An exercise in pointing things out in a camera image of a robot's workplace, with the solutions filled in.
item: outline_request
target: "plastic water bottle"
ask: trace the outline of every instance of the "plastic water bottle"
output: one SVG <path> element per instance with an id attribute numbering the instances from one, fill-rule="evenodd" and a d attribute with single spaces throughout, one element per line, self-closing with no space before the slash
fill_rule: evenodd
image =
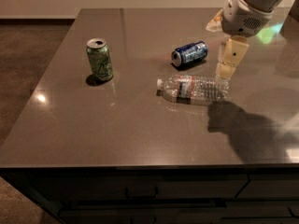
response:
<path id="1" fill-rule="evenodd" d="M 216 83 L 212 77 L 174 75 L 167 80 L 158 79 L 158 90 L 165 100 L 192 105 L 209 105 L 227 98 L 228 82 Z"/>

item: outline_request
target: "green soda can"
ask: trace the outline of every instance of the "green soda can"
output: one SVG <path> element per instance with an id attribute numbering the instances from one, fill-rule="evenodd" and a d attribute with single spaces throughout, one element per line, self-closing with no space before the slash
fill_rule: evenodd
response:
<path id="1" fill-rule="evenodd" d="M 93 78 L 108 81 L 113 78 L 112 63 L 107 42 L 103 38 L 93 38 L 87 42 L 87 55 L 93 71 Z"/>

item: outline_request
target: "blue can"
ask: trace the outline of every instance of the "blue can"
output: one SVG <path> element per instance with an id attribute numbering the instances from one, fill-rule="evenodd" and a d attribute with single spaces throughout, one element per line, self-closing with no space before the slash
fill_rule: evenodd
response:
<path id="1" fill-rule="evenodd" d="M 172 62 L 176 67 L 195 61 L 201 61 L 207 56 L 207 45 L 203 41 L 191 43 L 175 49 L 172 54 Z"/>

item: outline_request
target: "soda can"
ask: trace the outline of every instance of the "soda can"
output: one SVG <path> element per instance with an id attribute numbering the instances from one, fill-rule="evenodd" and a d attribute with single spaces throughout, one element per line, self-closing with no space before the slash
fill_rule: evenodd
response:
<path id="1" fill-rule="evenodd" d="M 203 41 L 190 43 L 183 47 L 177 48 L 171 54 L 173 65 L 176 67 L 180 67 L 186 63 L 201 61 L 205 59 L 206 56 L 207 45 Z"/>
<path id="2" fill-rule="evenodd" d="M 107 42 L 103 38 L 93 38 L 87 42 L 87 55 L 93 71 L 93 78 L 108 81 L 113 78 L 112 63 Z"/>

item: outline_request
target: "drawer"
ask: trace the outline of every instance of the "drawer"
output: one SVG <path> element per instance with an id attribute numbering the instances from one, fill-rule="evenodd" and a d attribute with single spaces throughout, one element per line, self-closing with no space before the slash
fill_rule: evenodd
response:
<path id="1" fill-rule="evenodd" d="M 217 224 L 298 224 L 296 218 L 241 218 L 223 219 Z"/>
<path id="2" fill-rule="evenodd" d="M 210 224 L 221 220 L 225 208 L 159 208 L 63 211 L 67 224 Z"/>
<path id="3" fill-rule="evenodd" d="M 238 198 L 299 199 L 299 175 L 250 175 Z"/>
<path id="4" fill-rule="evenodd" d="M 51 201 L 234 198 L 245 175 L 40 177 L 33 185 Z"/>
<path id="5" fill-rule="evenodd" d="M 226 218 L 294 217 L 298 213 L 297 201 L 227 202 Z"/>

